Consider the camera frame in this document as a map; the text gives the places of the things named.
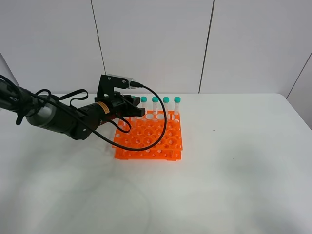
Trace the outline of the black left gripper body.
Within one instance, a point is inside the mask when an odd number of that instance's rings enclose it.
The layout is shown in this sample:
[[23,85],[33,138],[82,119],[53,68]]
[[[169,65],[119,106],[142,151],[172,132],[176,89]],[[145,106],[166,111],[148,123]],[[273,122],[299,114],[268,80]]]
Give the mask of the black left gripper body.
[[123,103],[122,97],[126,97],[126,95],[115,91],[112,83],[107,79],[107,75],[101,75],[94,104],[99,122],[108,122],[119,118],[117,111]]

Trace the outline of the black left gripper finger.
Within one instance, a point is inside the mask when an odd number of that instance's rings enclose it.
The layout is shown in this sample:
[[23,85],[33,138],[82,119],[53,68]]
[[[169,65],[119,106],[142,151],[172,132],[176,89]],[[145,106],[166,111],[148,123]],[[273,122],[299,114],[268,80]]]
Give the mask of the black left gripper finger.
[[117,111],[118,117],[143,117],[146,114],[146,108],[139,107],[140,97],[122,97],[122,101]]
[[126,99],[133,105],[138,106],[139,105],[139,97],[127,95]]

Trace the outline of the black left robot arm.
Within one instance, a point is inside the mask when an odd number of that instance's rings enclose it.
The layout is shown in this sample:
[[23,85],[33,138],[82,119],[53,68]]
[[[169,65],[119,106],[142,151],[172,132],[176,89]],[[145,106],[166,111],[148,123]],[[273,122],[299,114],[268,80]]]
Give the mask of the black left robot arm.
[[27,119],[28,123],[49,131],[65,134],[74,140],[85,140],[100,125],[119,118],[142,117],[145,108],[140,108],[140,98],[123,95],[115,88],[130,88],[128,78],[101,75],[95,101],[76,108],[63,100],[77,100],[78,94],[87,93],[79,89],[57,97],[47,89],[33,94],[16,86],[5,77],[0,78],[0,107],[18,115],[16,124]]

